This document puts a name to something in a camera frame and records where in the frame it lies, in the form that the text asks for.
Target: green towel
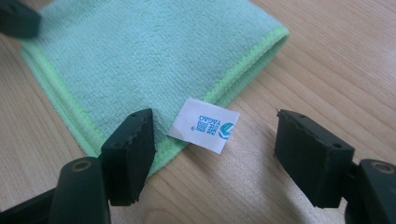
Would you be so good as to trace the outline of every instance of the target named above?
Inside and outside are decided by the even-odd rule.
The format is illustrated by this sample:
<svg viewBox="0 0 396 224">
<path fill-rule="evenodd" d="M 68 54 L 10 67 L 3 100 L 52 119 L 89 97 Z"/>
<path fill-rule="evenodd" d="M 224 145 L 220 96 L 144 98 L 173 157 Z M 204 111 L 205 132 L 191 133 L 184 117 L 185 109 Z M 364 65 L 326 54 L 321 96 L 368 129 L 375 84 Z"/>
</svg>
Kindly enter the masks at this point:
<svg viewBox="0 0 396 224">
<path fill-rule="evenodd" d="M 89 156 L 131 113 L 152 108 L 152 175 L 187 143 L 166 136 L 189 98 L 226 106 L 289 31 L 246 0 L 58 0 L 21 55 Z"/>
</svg>

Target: tag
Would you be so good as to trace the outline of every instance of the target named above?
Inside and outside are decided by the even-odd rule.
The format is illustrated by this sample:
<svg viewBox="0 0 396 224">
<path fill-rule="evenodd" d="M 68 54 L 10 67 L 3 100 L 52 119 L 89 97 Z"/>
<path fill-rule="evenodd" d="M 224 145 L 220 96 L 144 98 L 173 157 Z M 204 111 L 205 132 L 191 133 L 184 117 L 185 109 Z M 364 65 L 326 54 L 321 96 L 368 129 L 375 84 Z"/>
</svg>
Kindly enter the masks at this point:
<svg viewBox="0 0 396 224">
<path fill-rule="evenodd" d="M 189 98 L 168 135 L 220 154 L 238 119 L 238 112 Z"/>
</svg>

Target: wooden table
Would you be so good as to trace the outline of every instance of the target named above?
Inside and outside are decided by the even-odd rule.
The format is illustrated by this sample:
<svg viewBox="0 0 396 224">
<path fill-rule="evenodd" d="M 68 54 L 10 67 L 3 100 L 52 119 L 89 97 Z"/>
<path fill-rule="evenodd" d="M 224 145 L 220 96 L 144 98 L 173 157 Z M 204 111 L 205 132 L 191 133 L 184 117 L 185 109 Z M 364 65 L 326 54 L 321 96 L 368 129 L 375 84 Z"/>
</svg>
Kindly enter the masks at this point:
<svg viewBox="0 0 396 224">
<path fill-rule="evenodd" d="M 355 162 L 396 162 L 395 1 L 254 2 L 291 37 L 229 105 L 241 117 L 223 153 L 186 148 L 147 181 L 141 202 L 111 208 L 113 223 L 343 223 L 346 202 L 314 208 L 273 156 L 281 108 L 347 141 Z M 0 35 L 2 211 L 54 188 L 62 166 L 84 156 L 19 48 Z"/>
</svg>

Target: wood grain surface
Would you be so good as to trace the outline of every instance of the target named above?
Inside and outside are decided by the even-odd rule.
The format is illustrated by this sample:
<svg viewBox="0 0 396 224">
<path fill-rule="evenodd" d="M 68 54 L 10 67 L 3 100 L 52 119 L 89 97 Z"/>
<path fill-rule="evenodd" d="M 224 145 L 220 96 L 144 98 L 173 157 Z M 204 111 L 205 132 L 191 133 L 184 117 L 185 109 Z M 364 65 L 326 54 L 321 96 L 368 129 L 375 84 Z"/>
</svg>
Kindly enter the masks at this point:
<svg viewBox="0 0 396 224">
<path fill-rule="evenodd" d="M 49 0 L 24 1 L 40 9 Z M 286 46 L 229 105 L 241 113 L 221 155 L 189 146 L 113 223 L 344 223 L 314 208 L 274 157 L 277 109 L 306 114 L 356 148 L 396 163 L 394 0 L 253 1 L 290 28 Z M 0 35 L 0 210 L 57 184 L 84 156 L 18 53 Z"/>
</svg>

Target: towel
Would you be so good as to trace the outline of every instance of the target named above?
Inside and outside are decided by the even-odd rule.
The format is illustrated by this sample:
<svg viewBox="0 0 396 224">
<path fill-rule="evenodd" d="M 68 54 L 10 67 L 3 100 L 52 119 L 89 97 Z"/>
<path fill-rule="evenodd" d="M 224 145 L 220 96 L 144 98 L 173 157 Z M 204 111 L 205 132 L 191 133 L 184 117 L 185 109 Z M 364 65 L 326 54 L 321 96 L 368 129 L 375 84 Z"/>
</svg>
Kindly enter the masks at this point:
<svg viewBox="0 0 396 224">
<path fill-rule="evenodd" d="M 21 56 L 88 156 L 131 113 L 152 108 L 150 175 L 187 145 L 166 135 L 189 98 L 226 106 L 289 31 L 246 0 L 57 0 Z"/>
</svg>

